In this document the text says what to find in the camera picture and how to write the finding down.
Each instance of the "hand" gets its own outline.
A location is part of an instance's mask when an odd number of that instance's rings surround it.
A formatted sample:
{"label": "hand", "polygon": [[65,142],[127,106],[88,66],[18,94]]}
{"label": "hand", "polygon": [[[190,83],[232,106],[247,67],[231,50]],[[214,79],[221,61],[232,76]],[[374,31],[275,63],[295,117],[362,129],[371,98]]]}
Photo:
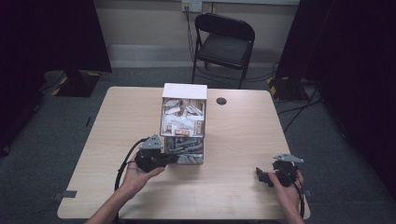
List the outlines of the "hand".
{"label": "hand", "polygon": [[120,190],[126,193],[128,200],[132,199],[137,192],[146,186],[150,178],[162,173],[165,170],[163,167],[157,167],[154,170],[146,173],[137,167],[136,163],[130,161],[126,168],[125,177],[123,178]]}
{"label": "hand", "polygon": [[[300,217],[300,195],[298,194],[296,188],[293,185],[283,187],[274,173],[269,173],[268,175],[271,181],[274,183],[276,196],[279,200],[280,205],[282,206],[288,223],[304,223],[303,219]],[[301,185],[303,184],[303,182],[304,178],[300,171],[297,170],[297,181],[295,182],[295,184],[299,189],[301,189]]]}
{"label": "hand", "polygon": [[146,173],[140,170],[135,162],[129,162],[121,186],[86,223],[110,223],[126,202],[145,187],[150,178],[162,173],[164,170],[163,167],[158,167]]}

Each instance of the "chair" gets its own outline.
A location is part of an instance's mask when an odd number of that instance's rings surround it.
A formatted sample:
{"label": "chair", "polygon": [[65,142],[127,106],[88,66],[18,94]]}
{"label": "chair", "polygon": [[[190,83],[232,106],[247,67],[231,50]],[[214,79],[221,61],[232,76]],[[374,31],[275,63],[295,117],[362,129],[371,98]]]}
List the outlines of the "chair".
{"label": "chair", "polygon": [[[194,83],[197,60],[242,70],[238,89],[246,78],[255,33],[245,21],[240,21],[213,13],[198,15],[195,19],[197,40],[195,45],[192,80]],[[200,32],[209,33],[203,43]]]}

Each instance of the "controller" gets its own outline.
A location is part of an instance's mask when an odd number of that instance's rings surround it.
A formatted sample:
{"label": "controller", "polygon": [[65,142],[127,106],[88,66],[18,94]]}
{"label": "controller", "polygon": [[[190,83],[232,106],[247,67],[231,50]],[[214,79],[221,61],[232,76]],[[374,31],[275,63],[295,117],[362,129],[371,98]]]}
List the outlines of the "controller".
{"label": "controller", "polygon": [[[294,165],[294,163],[304,162],[304,160],[290,154],[275,156],[274,159],[276,159],[273,163],[275,175],[282,186],[288,187],[291,183],[294,183],[297,180],[298,167]],[[271,181],[268,173],[265,173],[260,168],[256,167],[256,174],[259,177],[260,182],[268,184],[268,187],[274,186],[274,183]]]}

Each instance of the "chair leg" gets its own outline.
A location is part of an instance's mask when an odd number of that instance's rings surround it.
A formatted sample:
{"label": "chair leg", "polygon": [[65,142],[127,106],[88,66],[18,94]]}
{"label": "chair leg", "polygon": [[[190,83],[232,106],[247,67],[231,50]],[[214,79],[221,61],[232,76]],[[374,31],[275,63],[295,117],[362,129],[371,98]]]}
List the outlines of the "chair leg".
{"label": "chair leg", "polygon": [[245,66],[244,69],[242,70],[242,75],[241,78],[239,79],[239,85],[238,85],[238,90],[241,89],[242,87],[242,82],[245,80],[245,78],[247,77],[247,73],[248,73],[248,67]]}

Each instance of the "table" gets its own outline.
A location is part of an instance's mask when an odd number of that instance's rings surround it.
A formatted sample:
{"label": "table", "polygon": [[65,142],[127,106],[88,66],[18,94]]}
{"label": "table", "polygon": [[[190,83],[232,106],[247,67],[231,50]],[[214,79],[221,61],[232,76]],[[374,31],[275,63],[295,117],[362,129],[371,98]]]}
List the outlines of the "table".
{"label": "table", "polygon": [[[131,146],[159,133],[162,93],[163,88],[108,90],[67,187],[77,195],[63,198],[60,218],[89,218],[112,194]],[[219,97],[227,104],[218,105]],[[255,168],[271,171],[273,157],[289,152],[269,92],[209,89],[204,164],[166,166],[122,207],[120,218],[282,219],[274,189],[259,182]]]}

